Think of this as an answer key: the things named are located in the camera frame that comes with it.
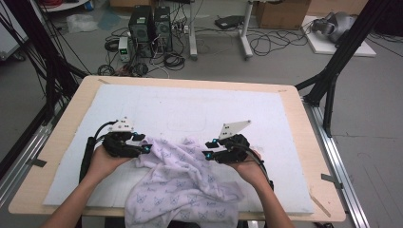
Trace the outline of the small white power supply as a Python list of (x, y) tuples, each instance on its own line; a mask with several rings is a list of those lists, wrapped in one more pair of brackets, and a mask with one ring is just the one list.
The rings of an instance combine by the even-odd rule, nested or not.
[(120, 54), (121, 61), (127, 63), (130, 60), (129, 48), (128, 48), (128, 38), (121, 37), (119, 39), (118, 51)]

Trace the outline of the flat black device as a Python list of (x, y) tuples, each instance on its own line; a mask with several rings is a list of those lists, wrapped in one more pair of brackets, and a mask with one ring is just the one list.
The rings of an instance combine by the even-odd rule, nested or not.
[(215, 21), (215, 25), (220, 29), (236, 28), (243, 24), (244, 17), (240, 15), (231, 15), (221, 17)]

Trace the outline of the lilac cat print towel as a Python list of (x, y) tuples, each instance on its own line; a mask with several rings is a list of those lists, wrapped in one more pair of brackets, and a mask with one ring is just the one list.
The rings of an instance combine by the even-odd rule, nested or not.
[(167, 228), (173, 220), (201, 228), (237, 227), (243, 194), (235, 182), (217, 180), (202, 145), (151, 137), (142, 143), (151, 149), (135, 166), (148, 172), (125, 202), (125, 228)]

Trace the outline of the aluminium rail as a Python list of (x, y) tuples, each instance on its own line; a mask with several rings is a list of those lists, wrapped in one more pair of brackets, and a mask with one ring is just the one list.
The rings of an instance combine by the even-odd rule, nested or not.
[(312, 118), (311, 124), (317, 131), (321, 144), (324, 147), (326, 161), (332, 170), (333, 183), (342, 195), (342, 201), (346, 206), (346, 212), (352, 220), (354, 228), (371, 228), (360, 201), (356, 195), (353, 184), (345, 168), (343, 160), (336, 146), (336, 141), (326, 133), (322, 126), (324, 115), (319, 107), (303, 104), (307, 114)]
[(32, 167), (27, 161), (39, 159), (41, 150), (65, 110), (65, 105), (56, 105), (53, 116), (48, 119), (45, 109), (41, 108), (9, 153), (0, 161), (0, 209)]

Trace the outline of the brown cardboard box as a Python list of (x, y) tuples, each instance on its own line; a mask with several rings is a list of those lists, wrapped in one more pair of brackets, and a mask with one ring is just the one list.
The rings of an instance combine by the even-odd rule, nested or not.
[(312, 0), (259, 2), (256, 12), (261, 29), (300, 29)]

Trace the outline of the round white table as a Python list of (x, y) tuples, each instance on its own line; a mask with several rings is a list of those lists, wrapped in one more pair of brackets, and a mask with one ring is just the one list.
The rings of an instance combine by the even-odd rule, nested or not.
[(77, 7), (82, 7), (88, 1), (89, 0), (78, 0), (77, 2), (74, 2), (74, 3), (63, 2), (58, 6), (42, 6), (41, 9), (46, 10), (48, 12), (70, 10), (70, 9), (74, 9)]

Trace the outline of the white foam mat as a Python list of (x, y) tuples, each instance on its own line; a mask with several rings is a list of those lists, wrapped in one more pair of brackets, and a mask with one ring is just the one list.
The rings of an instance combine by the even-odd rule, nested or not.
[(296, 118), (286, 103), (296, 98), (293, 88), (270, 92), (240, 89), (202, 89), (150, 85), (102, 85), (58, 166), (44, 199), (59, 205), (77, 185), (86, 140), (105, 134), (108, 122), (128, 119), (147, 137), (205, 144), (219, 136), (225, 124), (246, 122), (241, 133), (261, 154), (275, 193), (290, 215), (310, 215), (314, 205), (301, 167), (293, 128), (307, 119)]

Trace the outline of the person's left hand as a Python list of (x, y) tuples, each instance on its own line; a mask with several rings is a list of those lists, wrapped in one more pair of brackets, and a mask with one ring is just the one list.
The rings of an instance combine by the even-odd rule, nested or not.
[(95, 149), (92, 155), (85, 180), (98, 184), (112, 174), (120, 165), (129, 161), (130, 158), (111, 157), (105, 148), (100, 145)]

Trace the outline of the white floor board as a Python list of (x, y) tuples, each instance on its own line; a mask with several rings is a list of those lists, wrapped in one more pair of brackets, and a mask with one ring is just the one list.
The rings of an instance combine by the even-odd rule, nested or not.
[[(316, 19), (316, 16), (306, 16), (301, 24), (301, 30), (306, 35), (308, 43), (315, 54), (333, 55), (336, 52), (336, 45), (319, 31), (311, 31), (311, 25)], [(363, 42), (354, 54), (354, 57), (375, 56), (375, 51), (366, 42)]]

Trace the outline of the person's right hand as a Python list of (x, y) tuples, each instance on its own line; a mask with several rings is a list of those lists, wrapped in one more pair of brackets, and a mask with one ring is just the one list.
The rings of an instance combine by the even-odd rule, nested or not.
[(248, 156), (242, 162), (230, 163), (229, 166), (235, 169), (241, 178), (251, 184), (254, 188), (270, 186), (266, 175), (256, 162), (254, 156)]

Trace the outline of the black metal frame stand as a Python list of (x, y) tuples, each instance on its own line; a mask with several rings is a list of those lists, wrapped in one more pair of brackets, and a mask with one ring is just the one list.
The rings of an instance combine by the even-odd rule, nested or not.
[(326, 97), (322, 127), (329, 138), (332, 138), (331, 123), (337, 78), (393, 1), (368, 0), (326, 67), (317, 75), (296, 85), (297, 90), (313, 87), (303, 97), (303, 101), (310, 106), (318, 107), (321, 99)]
[(26, 53), (37, 76), (46, 81), (43, 90), (46, 104), (42, 112), (44, 120), (49, 122), (55, 116), (58, 102), (61, 99), (72, 99), (79, 87), (77, 78), (84, 79), (88, 73), (69, 63), (66, 56), (58, 51), (29, 0), (0, 0), (0, 6), (9, 9), (35, 49), (32, 51), (23, 41), (7, 13), (0, 13), (0, 24)]

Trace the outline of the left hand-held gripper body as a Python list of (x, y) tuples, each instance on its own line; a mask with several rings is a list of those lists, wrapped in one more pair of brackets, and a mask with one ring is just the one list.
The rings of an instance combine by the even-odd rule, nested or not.
[(102, 145), (107, 153), (116, 158), (138, 158), (141, 145), (128, 144), (132, 141), (134, 124), (124, 117), (113, 122), (108, 132), (102, 137)]

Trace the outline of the white desk leg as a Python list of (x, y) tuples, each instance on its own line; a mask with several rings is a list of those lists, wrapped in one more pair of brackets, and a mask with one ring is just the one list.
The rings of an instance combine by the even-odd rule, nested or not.
[(249, 28), (249, 22), (252, 15), (252, 9), (253, 9), (253, 1), (247, 0), (246, 9), (244, 13), (243, 27), (239, 31), (240, 42), (242, 44), (246, 60), (250, 59), (253, 56), (253, 51), (247, 39), (247, 31)]
[(193, 61), (198, 60), (198, 50), (195, 32), (195, 0), (189, 0), (189, 53)]

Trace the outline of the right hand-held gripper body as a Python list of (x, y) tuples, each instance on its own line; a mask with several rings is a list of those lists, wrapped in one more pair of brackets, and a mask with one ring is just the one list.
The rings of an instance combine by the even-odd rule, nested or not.
[(218, 163), (243, 162), (246, 157), (246, 151), (250, 143), (240, 134), (242, 129), (251, 124), (250, 120), (225, 123), (222, 126), (221, 133), (217, 137), (219, 146), (213, 148), (215, 153), (214, 161)]

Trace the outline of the grey headset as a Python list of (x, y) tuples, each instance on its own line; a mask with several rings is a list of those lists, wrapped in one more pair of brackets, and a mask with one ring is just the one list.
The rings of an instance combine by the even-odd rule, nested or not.
[(330, 12), (323, 18), (316, 19), (311, 25), (311, 31), (319, 31), (331, 42), (338, 43), (345, 33), (353, 26), (355, 18), (350, 14), (339, 11)]

